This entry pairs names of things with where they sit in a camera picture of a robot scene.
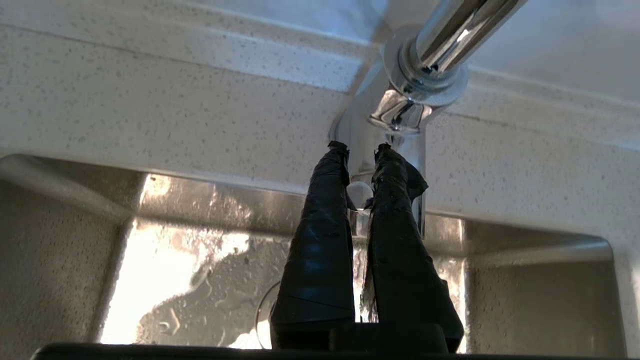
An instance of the stainless steel sink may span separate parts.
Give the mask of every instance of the stainless steel sink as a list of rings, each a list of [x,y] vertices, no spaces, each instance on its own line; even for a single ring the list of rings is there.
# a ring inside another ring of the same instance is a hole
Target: stainless steel sink
[[[0,160],[0,357],[56,341],[269,346],[304,197],[67,161]],[[355,301],[367,217],[352,214]],[[461,352],[625,356],[609,244],[428,215]]]

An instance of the faucet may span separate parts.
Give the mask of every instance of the faucet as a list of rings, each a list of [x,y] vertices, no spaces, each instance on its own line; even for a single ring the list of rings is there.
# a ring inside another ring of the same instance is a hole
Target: faucet
[[[349,147],[352,184],[371,185],[373,151],[381,143],[425,174],[427,123],[464,92],[465,60],[525,2],[440,0],[423,27],[392,34],[330,131],[332,140]],[[356,193],[364,196],[361,189]],[[421,231],[423,212],[419,198],[413,214]]]

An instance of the countertop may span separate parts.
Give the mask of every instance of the countertop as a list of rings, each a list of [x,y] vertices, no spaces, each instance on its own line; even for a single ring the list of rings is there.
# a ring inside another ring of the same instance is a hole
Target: countertop
[[[303,193],[349,101],[335,89],[12,25],[0,26],[0,48],[4,154]],[[592,141],[597,134],[581,136],[579,127],[569,134],[501,121],[506,112],[541,116],[491,106],[505,96],[480,95],[472,84],[428,124],[428,211],[609,240],[628,354],[640,357],[640,154]]]

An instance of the sink basin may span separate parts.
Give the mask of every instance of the sink basin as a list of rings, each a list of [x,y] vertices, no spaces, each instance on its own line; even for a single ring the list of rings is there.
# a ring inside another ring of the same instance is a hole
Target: sink basin
[[[68,161],[0,160],[0,357],[59,341],[269,347],[304,197]],[[355,302],[366,264],[352,213]],[[625,356],[609,244],[427,215],[460,352]]]

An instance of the chrome faucet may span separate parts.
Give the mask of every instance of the chrome faucet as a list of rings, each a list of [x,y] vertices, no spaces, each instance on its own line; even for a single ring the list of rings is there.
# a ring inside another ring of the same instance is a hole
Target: chrome faucet
[[[424,175],[426,124],[467,86],[465,60],[526,0],[440,0],[423,25],[387,40],[330,138],[349,147],[352,183],[369,184],[388,143]],[[413,205],[422,229],[422,201]]]

